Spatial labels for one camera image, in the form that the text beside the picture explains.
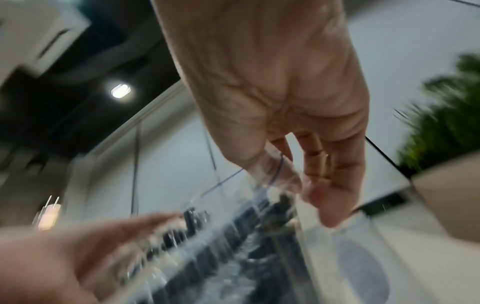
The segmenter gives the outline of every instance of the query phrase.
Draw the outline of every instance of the ceiling light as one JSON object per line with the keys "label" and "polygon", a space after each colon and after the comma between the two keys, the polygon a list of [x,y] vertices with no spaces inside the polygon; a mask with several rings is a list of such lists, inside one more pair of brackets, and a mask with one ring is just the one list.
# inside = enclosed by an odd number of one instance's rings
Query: ceiling light
{"label": "ceiling light", "polygon": [[114,87],[111,90],[111,95],[115,98],[120,99],[120,98],[123,98],[126,95],[128,95],[131,91],[132,91],[132,89],[128,85],[121,84],[121,85],[118,85],[118,86]]}

